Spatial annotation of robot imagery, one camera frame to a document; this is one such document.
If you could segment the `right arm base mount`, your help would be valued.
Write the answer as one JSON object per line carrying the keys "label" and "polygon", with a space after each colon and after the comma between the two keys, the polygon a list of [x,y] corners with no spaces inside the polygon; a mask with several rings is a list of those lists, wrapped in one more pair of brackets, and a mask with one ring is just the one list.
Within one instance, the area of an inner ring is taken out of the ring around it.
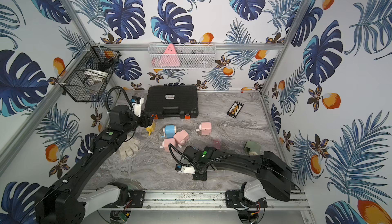
{"label": "right arm base mount", "polygon": [[227,190],[225,203],[227,208],[237,211],[267,208],[267,194],[258,180],[244,182],[239,190]]}

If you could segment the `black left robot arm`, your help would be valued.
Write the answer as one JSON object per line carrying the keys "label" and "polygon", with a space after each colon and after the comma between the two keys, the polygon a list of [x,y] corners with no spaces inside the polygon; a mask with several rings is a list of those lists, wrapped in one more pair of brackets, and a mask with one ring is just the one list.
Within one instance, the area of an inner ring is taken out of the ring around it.
{"label": "black left robot arm", "polygon": [[34,193],[36,221],[39,224],[79,224],[91,213],[109,204],[126,206],[129,194],[125,184],[111,183],[90,196],[81,192],[100,166],[127,140],[130,132],[138,127],[152,125],[155,114],[142,110],[136,115],[132,101],[125,96],[127,104],[105,106],[109,125],[96,136],[90,149],[76,165],[50,187],[40,187]]}

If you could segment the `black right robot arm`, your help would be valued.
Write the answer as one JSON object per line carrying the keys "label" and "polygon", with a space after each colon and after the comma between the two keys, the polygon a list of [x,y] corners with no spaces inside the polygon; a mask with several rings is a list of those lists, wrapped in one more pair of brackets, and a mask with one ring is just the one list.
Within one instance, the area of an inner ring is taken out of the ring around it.
{"label": "black right robot arm", "polygon": [[291,199],[293,170],[273,152],[239,155],[208,146],[201,151],[189,145],[181,152],[171,143],[168,149],[177,166],[192,168],[194,180],[206,181],[207,170],[212,167],[255,178],[263,191],[276,200],[288,202]]}

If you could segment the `yellow pencil sharpener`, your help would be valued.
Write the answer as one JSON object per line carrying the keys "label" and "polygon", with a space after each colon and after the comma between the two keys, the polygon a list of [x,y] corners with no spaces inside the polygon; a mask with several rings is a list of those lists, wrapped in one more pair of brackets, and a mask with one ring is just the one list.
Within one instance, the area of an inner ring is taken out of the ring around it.
{"label": "yellow pencil sharpener", "polygon": [[156,130],[156,123],[155,121],[152,122],[152,124],[148,127],[146,127],[146,131],[148,132],[148,135],[151,136],[153,132]]}

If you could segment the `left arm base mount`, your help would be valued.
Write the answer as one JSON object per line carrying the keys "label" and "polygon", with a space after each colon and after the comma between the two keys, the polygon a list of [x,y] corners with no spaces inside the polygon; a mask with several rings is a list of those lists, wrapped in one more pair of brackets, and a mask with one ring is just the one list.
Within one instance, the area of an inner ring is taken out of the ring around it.
{"label": "left arm base mount", "polygon": [[144,204],[145,191],[132,185],[118,183],[120,189],[118,200],[114,205],[118,208],[142,208]]}

